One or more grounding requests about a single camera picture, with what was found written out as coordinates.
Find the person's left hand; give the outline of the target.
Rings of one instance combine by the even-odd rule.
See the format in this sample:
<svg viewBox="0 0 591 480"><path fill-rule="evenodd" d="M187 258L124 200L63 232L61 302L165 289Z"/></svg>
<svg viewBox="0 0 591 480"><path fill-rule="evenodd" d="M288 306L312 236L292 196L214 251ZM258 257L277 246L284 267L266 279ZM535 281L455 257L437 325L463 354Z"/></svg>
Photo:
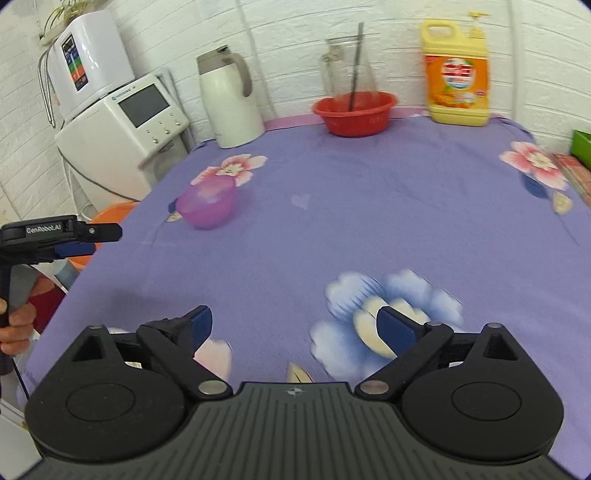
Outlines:
<svg viewBox="0 0 591 480"><path fill-rule="evenodd" d="M45 294L54 287L55 284L51 279L39 276L29 294L29 299ZM6 301L1 299L1 314L6 313L7 308ZM34 330L35 318L36 308L29 301L9 315L8 326L2 327L0 331L1 351L4 354L15 356L27 350Z"/></svg>

